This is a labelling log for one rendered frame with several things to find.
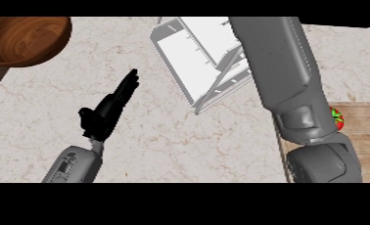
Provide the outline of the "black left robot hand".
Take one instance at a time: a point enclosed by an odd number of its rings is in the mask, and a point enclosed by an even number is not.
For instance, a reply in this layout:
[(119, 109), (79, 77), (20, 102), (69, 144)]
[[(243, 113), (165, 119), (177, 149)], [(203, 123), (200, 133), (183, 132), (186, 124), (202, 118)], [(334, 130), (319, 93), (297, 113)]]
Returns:
[(125, 76), (116, 91), (104, 97), (97, 108), (94, 110), (91, 108), (79, 110), (85, 137), (98, 142), (107, 140), (138, 87), (140, 75), (138, 70), (134, 68)]

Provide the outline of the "wooden cutting board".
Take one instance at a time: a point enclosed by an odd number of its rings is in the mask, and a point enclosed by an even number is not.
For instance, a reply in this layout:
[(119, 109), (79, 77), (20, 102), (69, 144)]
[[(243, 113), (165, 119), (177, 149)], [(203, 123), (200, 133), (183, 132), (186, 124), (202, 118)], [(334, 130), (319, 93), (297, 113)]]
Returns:
[(370, 183), (370, 102), (331, 102), (344, 116), (341, 132), (348, 136), (362, 163), (363, 182)]

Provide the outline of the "brown wooden bowl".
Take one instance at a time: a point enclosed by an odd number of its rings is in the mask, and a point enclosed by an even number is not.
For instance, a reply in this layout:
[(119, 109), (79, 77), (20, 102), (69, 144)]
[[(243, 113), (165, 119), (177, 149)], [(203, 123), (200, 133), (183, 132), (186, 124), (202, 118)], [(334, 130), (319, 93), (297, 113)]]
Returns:
[(70, 17), (0, 17), (0, 67), (26, 68), (49, 61), (72, 32)]

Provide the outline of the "red and green fruit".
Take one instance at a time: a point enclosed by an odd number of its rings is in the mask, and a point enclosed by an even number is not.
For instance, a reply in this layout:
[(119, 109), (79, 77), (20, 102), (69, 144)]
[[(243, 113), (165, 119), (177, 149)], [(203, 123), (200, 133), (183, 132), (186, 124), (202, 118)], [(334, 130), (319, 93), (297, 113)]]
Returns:
[(334, 115), (334, 119), (336, 122), (336, 127), (339, 130), (344, 129), (344, 115), (341, 114), (339, 110), (334, 107), (331, 107), (332, 110), (332, 115)]

